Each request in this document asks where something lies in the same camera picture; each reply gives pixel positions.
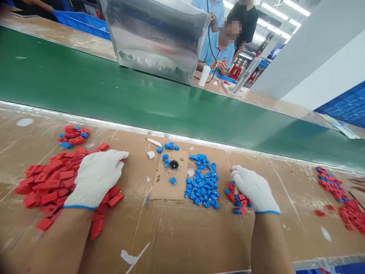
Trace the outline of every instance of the white bottle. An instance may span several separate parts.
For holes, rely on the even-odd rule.
[[[205,86],[205,82],[208,79],[210,73],[210,61],[203,67],[202,74],[199,80],[199,86]]]

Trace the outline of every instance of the stainless steel hood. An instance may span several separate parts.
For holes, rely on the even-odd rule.
[[[180,0],[100,0],[120,65],[191,85],[210,15]]]

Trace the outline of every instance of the white cloth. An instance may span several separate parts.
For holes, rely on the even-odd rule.
[[[231,176],[236,182],[236,186],[252,201],[256,213],[280,214],[280,208],[264,178],[241,166],[233,166],[233,168],[236,170],[231,173]]]
[[[122,174],[124,163],[119,161],[128,155],[128,152],[117,150],[87,155],[80,164],[76,188],[65,201],[64,207],[98,208]]]

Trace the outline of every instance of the hand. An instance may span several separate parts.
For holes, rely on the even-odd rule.
[[[349,181],[351,183],[354,183],[355,185],[362,186],[362,188],[358,187],[358,186],[352,186],[351,188],[359,190],[361,192],[365,192],[365,177],[364,178],[351,178],[351,179],[349,179]]]
[[[255,213],[280,214],[280,208],[264,178],[241,166],[233,166],[230,171],[239,191],[252,201]]]
[[[87,155],[80,164],[75,180],[76,188],[65,201],[64,207],[96,209],[106,193],[122,174],[125,151],[108,150]]]
[[[219,68],[221,72],[225,71],[227,69],[227,62],[225,60],[217,60],[217,68]]]
[[[213,12],[210,12],[210,22],[212,24],[216,24],[217,23],[217,16],[213,13]]]

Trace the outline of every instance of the person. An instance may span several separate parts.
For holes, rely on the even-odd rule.
[[[61,0],[13,0],[13,2],[21,10],[29,11],[55,22],[58,22],[58,20],[53,11],[65,10]]]
[[[361,177],[359,177],[359,178],[351,178],[351,179],[349,179],[349,181],[351,183],[354,183],[355,185],[362,186],[362,187],[352,186],[351,188],[356,189],[356,190],[359,190],[359,191],[365,193],[365,177],[364,178],[361,178]]]
[[[241,14],[243,19],[242,32],[238,36],[235,43],[236,50],[232,59],[232,63],[242,52],[246,43],[252,42],[257,25],[257,20],[259,19],[259,13],[254,6],[254,0],[244,0],[243,3],[245,3],[245,5],[241,5],[240,2],[237,2],[230,11],[230,13]]]
[[[223,0],[193,0],[192,6],[208,12],[210,17],[210,27],[212,32],[218,32],[219,28],[223,26],[224,23],[224,4]]]
[[[27,274],[76,274],[79,271],[94,210],[112,188],[128,152],[108,150],[86,156],[80,165],[76,188],[67,198],[57,221],[39,241],[23,268]],[[295,273],[281,229],[280,209],[267,181],[255,172],[233,166],[232,177],[255,210],[251,244],[252,272]]]
[[[210,62],[212,73],[218,71],[222,76],[227,74],[235,52],[234,42],[241,32],[241,21],[235,15],[233,13],[227,17],[224,27],[220,28],[219,32],[205,36],[197,70],[202,71],[203,67]]]

